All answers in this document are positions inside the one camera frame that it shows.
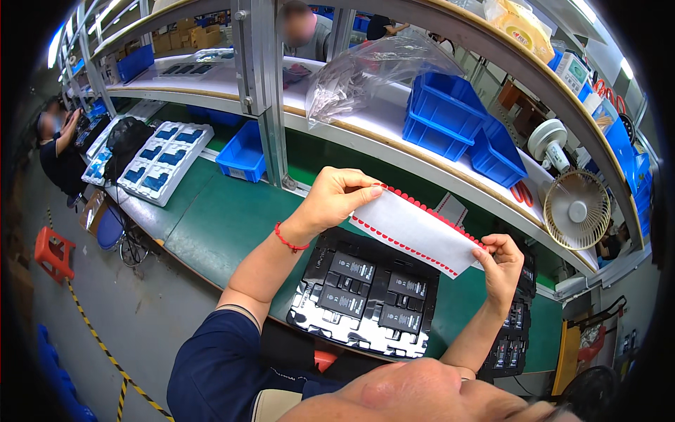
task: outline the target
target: navy blue shirt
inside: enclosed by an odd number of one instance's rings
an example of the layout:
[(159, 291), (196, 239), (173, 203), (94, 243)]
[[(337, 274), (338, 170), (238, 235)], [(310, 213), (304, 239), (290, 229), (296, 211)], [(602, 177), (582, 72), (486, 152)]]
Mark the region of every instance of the navy blue shirt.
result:
[(175, 357), (167, 387), (174, 419), (250, 422), (262, 390), (302, 393), (304, 400), (345, 385), (306, 371), (264, 366), (260, 349), (260, 333), (247, 316), (229, 309), (212, 312)]

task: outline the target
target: orange stool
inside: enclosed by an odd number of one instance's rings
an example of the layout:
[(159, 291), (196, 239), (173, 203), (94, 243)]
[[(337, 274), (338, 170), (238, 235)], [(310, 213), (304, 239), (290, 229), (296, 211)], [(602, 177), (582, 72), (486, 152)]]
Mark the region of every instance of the orange stool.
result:
[[(61, 243), (52, 243), (51, 238)], [(63, 277), (75, 278), (75, 272), (70, 269), (69, 264), (70, 248), (75, 248), (73, 242), (46, 226), (40, 230), (35, 240), (35, 261), (59, 284)], [(45, 263), (48, 263), (51, 269), (48, 269)]]

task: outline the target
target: electric fan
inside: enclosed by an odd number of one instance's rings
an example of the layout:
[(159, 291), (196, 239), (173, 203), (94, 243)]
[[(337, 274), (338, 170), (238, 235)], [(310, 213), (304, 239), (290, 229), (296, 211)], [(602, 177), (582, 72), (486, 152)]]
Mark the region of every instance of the electric fan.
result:
[(598, 243), (610, 223), (610, 198), (601, 182), (586, 170), (558, 176), (546, 194), (543, 216), (546, 230), (570, 250)]
[(558, 119), (543, 122), (532, 132), (527, 141), (527, 149), (532, 157), (541, 161), (546, 170), (551, 164), (562, 174), (570, 168), (570, 162), (562, 152), (567, 143), (567, 129)]

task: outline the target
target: hand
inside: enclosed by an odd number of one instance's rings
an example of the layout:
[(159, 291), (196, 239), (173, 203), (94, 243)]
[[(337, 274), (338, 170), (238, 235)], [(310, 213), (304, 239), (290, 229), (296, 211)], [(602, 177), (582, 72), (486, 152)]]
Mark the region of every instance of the hand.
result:
[(305, 200), (283, 226), (306, 244), (317, 234), (342, 223), (349, 214), (382, 195), (378, 182), (357, 169), (324, 167)]
[(485, 269), (487, 300), (502, 312), (508, 312), (518, 285), (524, 256), (511, 236), (490, 234), (481, 239), (487, 250), (472, 251)]

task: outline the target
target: gray floor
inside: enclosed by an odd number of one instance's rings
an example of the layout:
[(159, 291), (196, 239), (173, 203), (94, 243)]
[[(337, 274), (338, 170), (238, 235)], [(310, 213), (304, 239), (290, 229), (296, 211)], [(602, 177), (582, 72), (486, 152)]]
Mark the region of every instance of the gray floor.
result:
[[(167, 254), (148, 258), (138, 271), (127, 268), (117, 253), (102, 251), (96, 239), (79, 224), (79, 214), (65, 206), (65, 195), (44, 175), (37, 160), (26, 171), (24, 238), (32, 249), (43, 226), (75, 242), (73, 289), (100, 339), (124, 371), (160, 406), (167, 409), (166, 387), (181, 344), (214, 308), (219, 291)], [(49, 330), (60, 365), (71, 376), (78, 400), (100, 422), (114, 421), (122, 376), (89, 332), (68, 291), (32, 261), (35, 286), (34, 322)], [(521, 375), (520, 382), (535, 394), (546, 385), (548, 373)], [(512, 378), (495, 384), (524, 395)], [(124, 421), (165, 421), (141, 395), (129, 388)]]

